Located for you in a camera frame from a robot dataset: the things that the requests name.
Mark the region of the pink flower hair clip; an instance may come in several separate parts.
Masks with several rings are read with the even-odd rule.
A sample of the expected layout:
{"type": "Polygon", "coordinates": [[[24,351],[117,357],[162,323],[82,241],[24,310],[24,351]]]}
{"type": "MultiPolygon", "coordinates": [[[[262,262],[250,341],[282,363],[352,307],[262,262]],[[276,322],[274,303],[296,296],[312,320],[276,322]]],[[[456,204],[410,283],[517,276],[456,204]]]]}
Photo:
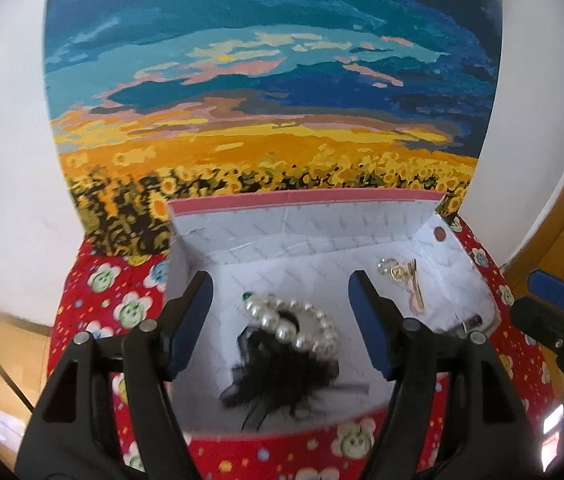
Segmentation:
{"type": "Polygon", "coordinates": [[[415,259],[404,263],[405,284],[410,294],[411,311],[415,315],[423,315],[425,313],[425,304],[422,297],[421,287],[419,287],[419,278],[417,277],[417,262],[415,259]]]}

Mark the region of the gold ring earring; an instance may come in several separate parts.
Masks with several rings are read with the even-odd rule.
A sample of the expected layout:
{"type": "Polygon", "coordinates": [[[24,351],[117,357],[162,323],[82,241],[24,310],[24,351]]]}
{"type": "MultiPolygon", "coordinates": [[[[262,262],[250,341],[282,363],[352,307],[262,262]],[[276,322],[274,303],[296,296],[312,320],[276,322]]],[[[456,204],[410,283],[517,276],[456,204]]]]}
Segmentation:
{"type": "Polygon", "coordinates": [[[379,274],[389,276],[389,278],[396,282],[403,281],[407,275],[407,269],[393,258],[382,259],[377,264],[377,272],[379,274]]]}

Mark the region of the black feather bow hair claw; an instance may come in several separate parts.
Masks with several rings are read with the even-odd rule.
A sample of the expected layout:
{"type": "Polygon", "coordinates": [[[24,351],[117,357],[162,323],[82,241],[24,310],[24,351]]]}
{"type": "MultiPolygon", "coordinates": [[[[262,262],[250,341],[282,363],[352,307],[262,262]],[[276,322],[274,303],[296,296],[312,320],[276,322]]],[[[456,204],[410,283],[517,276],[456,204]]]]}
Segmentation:
{"type": "Polygon", "coordinates": [[[339,363],[329,348],[335,339],[302,332],[296,312],[257,304],[248,311],[257,316],[236,339],[239,362],[231,368],[231,384],[219,395],[222,408],[245,411],[243,431],[259,431],[277,414],[294,422],[324,416],[314,403],[325,392],[370,391],[364,382],[338,380],[339,363]]]}

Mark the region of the red smiley flower cloth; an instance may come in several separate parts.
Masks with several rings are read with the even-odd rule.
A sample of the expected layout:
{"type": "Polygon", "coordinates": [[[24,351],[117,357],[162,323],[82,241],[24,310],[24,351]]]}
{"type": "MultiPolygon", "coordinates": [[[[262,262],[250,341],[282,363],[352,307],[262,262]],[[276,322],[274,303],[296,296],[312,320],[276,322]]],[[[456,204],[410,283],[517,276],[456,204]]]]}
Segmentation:
{"type": "MultiPolygon", "coordinates": [[[[490,341],[532,429],[540,432],[544,418],[558,404],[564,380],[548,352],[511,324],[511,289],[466,222],[454,218],[448,231],[476,263],[496,300],[501,324],[490,341]]],[[[104,257],[84,242],[57,311],[48,367],[56,368],[76,333],[88,332],[95,338],[123,335],[137,322],[155,318],[163,310],[166,285],[165,256],[104,257]]],[[[367,442],[377,439],[386,414],[387,406],[381,404],[361,415],[321,422],[314,429],[257,436],[188,426],[184,439],[205,479],[355,479],[370,456],[367,442]],[[346,443],[353,436],[365,440],[360,448],[346,443]]]]}

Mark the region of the pink cardboard box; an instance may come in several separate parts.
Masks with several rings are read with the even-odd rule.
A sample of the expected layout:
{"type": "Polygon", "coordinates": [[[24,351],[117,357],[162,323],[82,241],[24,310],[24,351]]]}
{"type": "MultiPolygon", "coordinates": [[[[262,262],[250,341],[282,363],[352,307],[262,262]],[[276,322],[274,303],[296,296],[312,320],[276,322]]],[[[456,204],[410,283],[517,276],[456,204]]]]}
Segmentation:
{"type": "Polygon", "coordinates": [[[229,434],[279,434],[387,405],[393,387],[371,363],[349,304],[348,281],[358,270],[393,300],[400,313],[443,333],[479,314],[492,333],[500,315],[480,270],[436,211],[430,192],[299,191],[175,200],[168,298],[178,297],[197,271],[213,282],[212,304],[190,363],[173,382],[172,408],[180,425],[229,434]],[[425,313],[411,311],[405,278],[377,272],[382,259],[417,262],[425,313]],[[294,422],[277,414],[255,432],[241,429],[245,411],[226,410],[220,393],[239,362],[236,339],[247,326],[244,292],[309,302],[334,323],[340,382],[364,382],[367,394],[325,392],[324,416],[294,422]]]}

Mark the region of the sunflower field sunset painting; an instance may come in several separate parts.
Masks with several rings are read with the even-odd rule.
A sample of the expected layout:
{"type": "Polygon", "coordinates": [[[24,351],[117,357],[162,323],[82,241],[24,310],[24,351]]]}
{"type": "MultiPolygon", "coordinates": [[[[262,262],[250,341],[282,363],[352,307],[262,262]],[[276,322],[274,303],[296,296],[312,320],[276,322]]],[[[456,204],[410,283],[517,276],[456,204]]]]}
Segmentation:
{"type": "Polygon", "coordinates": [[[502,0],[47,0],[54,142],[85,238],[159,254],[178,198],[408,188],[459,211],[502,0]]]}

